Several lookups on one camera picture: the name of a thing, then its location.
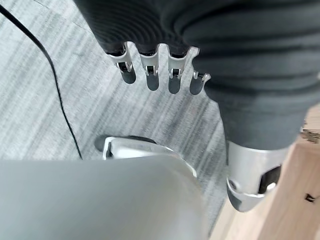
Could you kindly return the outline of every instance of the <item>black rubber sleeve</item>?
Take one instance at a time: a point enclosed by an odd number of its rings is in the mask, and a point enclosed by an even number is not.
[[[220,108],[225,136],[263,150],[295,141],[320,101],[320,0],[75,0],[105,52],[200,49],[193,67]]]

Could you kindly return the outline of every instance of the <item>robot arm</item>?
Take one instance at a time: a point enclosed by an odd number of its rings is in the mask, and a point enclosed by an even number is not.
[[[248,211],[278,182],[308,109],[320,101],[320,1],[74,0],[123,80],[136,79],[125,44],[135,43],[147,86],[159,86],[158,44],[168,45],[168,89],[204,82],[219,105],[228,146],[228,196]]]

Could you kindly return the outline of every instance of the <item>black cable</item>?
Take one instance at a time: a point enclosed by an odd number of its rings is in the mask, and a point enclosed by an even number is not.
[[[68,118],[67,118],[67,115],[66,115],[66,112],[64,109],[64,105],[63,105],[63,101],[62,101],[61,93],[60,93],[60,88],[59,88],[59,84],[58,84],[57,74],[56,74],[54,63],[51,60],[51,57],[49,56],[47,50],[41,44],[41,42],[18,19],[16,19],[9,11],[7,11],[1,4],[0,4],[0,13],[3,14],[8,20],[10,20],[15,26],[17,26],[25,35],[27,35],[28,38],[31,39],[35,43],[35,45],[37,45],[37,47],[41,50],[41,52],[45,55],[46,59],[49,61],[49,64],[50,64],[52,72],[53,72],[53,77],[54,77],[54,81],[55,81],[56,91],[57,91],[58,97],[59,97],[59,102],[60,102],[62,114],[64,116],[66,124],[68,125],[69,131],[72,135],[72,138],[73,138],[76,150],[78,151],[79,157],[81,159],[83,159],[81,152],[80,152],[80,149],[79,149],[79,145],[78,145],[76,136],[74,134],[74,131],[71,128],[71,125],[68,121]]]

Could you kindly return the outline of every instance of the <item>striped carpet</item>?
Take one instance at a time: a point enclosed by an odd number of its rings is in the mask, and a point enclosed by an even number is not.
[[[85,161],[101,158],[97,135],[137,135],[180,153],[197,171],[212,228],[226,196],[225,142],[218,106],[189,93],[191,56],[180,92],[168,91],[168,53],[160,46],[160,87],[147,89],[137,50],[137,75],[124,83],[71,0],[0,0],[49,52],[65,111]],[[38,48],[0,16],[0,159],[75,159],[51,68]]]

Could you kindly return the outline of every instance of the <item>silver metal bracket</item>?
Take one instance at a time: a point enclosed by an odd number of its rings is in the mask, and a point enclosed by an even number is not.
[[[276,187],[288,149],[259,150],[229,142],[227,190],[235,209],[252,209]]]
[[[185,69],[187,55],[188,54],[186,54],[184,57],[176,58],[169,54],[168,71],[169,71],[169,77],[171,79],[173,79],[174,76],[176,76],[178,79],[181,79],[182,73],[184,72],[184,69]]]
[[[159,69],[159,47],[157,46],[156,52],[153,55],[147,56],[140,54],[142,66],[145,72],[145,75],[154,75],[158,74]]]
[[[131,72],[133,69],[131,55],[128,50],[127,43],[124,44],[124,54],[121,56],[113,56],[108,54],[113,64],[120,70],[121,73]]]
[[[201,77],[201,80],[203,82],[206,82],[211,79],[211,75],[209,73],[203,74],[203,73],[199,73],[198,71],[194,70],[193,71],[193,78],[197,79],[198,77]]]

